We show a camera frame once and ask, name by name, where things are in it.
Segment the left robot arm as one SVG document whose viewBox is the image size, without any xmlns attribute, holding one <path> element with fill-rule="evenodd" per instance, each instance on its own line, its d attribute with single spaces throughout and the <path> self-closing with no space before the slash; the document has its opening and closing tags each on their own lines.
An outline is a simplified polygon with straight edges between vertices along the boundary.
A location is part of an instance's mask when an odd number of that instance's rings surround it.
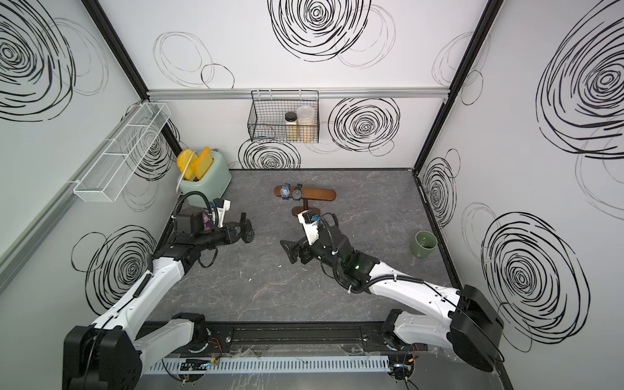
<svg viewBox="0 0 624 390">
<path fill-rule="evenodd" d="M 238 241 L 254 230 L 242 213 L 225 221 L 231 203 L 202 192 L 180 197 L 141 279 L 88 326 L 76 326 L 63 342 L 63 389 L 133 389 L 144 373 L 180 347 L 209 341 L 203 315 L 182 314 L 140 336 L 142 326 L 166 293 L 201 262 L 206 250 Z"/>
</svg>

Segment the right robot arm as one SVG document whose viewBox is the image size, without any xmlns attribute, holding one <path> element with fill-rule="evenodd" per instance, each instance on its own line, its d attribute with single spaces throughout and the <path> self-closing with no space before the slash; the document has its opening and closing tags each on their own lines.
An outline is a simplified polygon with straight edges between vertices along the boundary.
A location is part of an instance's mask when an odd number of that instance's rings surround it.
<svg viewBox="0 0 624 390">
<path fill-rule="evenodd" d="M 290 263 L 317 260 L 348 293 L 386 297 L 410 308 L 388 317 L 393 341 L 451 349 L 485 372 L 503 362 L 499 345 L 504 322 L 479 289 L 469 284 L 448 288 L 410 276 L 356 250 L 338 222 L 329 224 L 311 211 L 302 211 L 297 219 L 304 237 L 280 242 Z"/>
</svg>

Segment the black strap watch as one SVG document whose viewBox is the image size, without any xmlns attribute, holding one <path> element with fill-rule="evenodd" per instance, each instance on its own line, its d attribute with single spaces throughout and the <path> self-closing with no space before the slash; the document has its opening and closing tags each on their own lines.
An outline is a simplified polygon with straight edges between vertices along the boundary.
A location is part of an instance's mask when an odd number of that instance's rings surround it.
<svg viewBox="0 0 624 390">
<path fill-rule="evenodd" d="M 303 193 L 302 193 L 302 185 L 296 185 L 292 192 L 291 192 L 291 197 L 294 201 L 300 201 L 303 198 Z"/>
</svg>

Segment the black round watch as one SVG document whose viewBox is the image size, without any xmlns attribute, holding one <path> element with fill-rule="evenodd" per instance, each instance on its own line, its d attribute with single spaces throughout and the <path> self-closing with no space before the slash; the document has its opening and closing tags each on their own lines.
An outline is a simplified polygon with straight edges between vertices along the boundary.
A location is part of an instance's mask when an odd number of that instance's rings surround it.
<svg viewBox="0 0 624 390">
<path fill-rule="evenodd" d="M 251 221 L 249 219 L 245 219 L 242 229 L 241 229 L 241 238 L 243 242 L 246 244 L 251 243 L 254 240 L 255 232 Z"/>
</svg>

